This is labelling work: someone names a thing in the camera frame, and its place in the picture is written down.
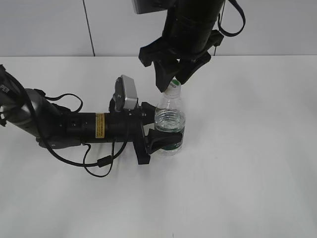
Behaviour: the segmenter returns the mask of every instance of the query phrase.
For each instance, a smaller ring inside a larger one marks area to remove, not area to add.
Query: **black strap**
[[[58,100],[62,99],[62,98],[65,97],[65,96],[73,96],[73,97],[75,97],[75,98],[77,98],[77,99],[80,100],[80,106],[79,106],[79,108],[78,108],[77,110],[73,111],[72,113],[78,113],[78,112],[80,112],[80,110],[83,108],[84,103],[83,103],[83,101],[82,101],[77,95],[75,95],[75,94],[65,93],[65,94],[60,95],[60,96],[58,96],[58,97],[56,97],[56,98],[50,98],[50,97],[44,97],[44,98],[47,99],[47,100],[49,100],[49,101],[58,101]]]
[[[225,35],[225,36],[228,36],[228,37],[234,37],[234,36],[237,36],[239,35],[243,29],[244,29],[244,26],[246,25],[246,17],[244,15],[244,12],[242,10],[242,8],[239,6],[239,4],[237,3],[236,0],[228,0],[236,9],[237,11],[240,13],[241,17],[242,17],[242,20],[243,20],[243,26],[242,28],[240,29],[240,31],[236,32],[236,33],[230,33],[230,32],[227,32],[225,31],[222,27],[221,27],[221,23],[220,23],[220,14],[218,15],[218,28],[219,28],[219,31]]]

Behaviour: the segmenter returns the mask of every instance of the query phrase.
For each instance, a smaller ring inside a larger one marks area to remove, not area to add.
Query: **green bottle label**
[[[162,149],[163,150],[176,150],[177,148],[179,148],[183,144],[184,131],[185,131],[185,127],[181,131],[179,131],[183,135],[182,140],[180,142],[178,142],[176,144],[164,146],[164,147],[162,147]]]

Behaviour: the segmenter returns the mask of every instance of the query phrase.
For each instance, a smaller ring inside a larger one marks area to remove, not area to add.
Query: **robotic arm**
[[[147,67],[154,63],[156,86],[164,92],[176,77],[181,84],[211,60],[208,50],[225,36],[236,36],[244,28],[245,16],[236,0],[228,0],[241,14],[243,27],[237,33],[222,29],[219,12],[225,0],[134,0],[137,13],[167,9],[162,37],[140,49],[139,59]],[[212,30],[218,18],[219,31]]]
[[[224,31],[218,22],[219,31],[212,30],[225,0],[134,0],[137,13],[148,13],[168,9],[162,37],[140,49],[139,59],[144,66],[152,62],[156,71],[156,85],[163,92],[176,77],[182,84],[201,66],[210,61],[208,49],[219,46],[223,35],[237,33]],[[235,0],[229,0],[240,12]],[[182,140],[181,133],[149,130],[145,135],[144,125],[154,123],[155,107],[143,102],[139,106],[134,80],[125,75],[115,83],[115,93],[109,104],[109,113],[80,113],[50,103],[56,98],[47,97],[39,89],[25,89],[20,82],[0,65],[0,125],[6,122],[16,125],[33,135],[36,141],[57,159],[67,164],[84,167],[111,165],[124,150],[127,142],[133,142],[140,165],[150,162],[150,154],[167,145]],[[89,143],[112,142],[112,153],[93,164],[85,164]],[[123,142],[114,154],[114,143]],[[83,163],[69,161],[59,156],[54,149],[87,145]]]

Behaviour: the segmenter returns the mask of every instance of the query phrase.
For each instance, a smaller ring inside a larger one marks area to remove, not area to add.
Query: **white table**
[[[107,112],[121,74],[135,79],[140,102],[160,98],[154,69],[137,58],[0,63],[25,87],[79,95],[84,112]],[[129,143],[104,179],[63,164],[17,127],[0,128],[0,237],[317,237],[317,56],[215,57],[182,95],[181,153],[138,166]],[[81,162],[85,150],[58,153]],[[109,152],[94,145],[88,160]]]

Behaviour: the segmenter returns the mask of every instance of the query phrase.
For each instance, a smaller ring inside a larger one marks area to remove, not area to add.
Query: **water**
[[[179,110],[157,109],[155,115],[155,129],[164,132],[181,132],[185,130],[185,115]],[[165,156],[176,154],[182,147],[183,140],[179,143],[165,146],[159,152]]]

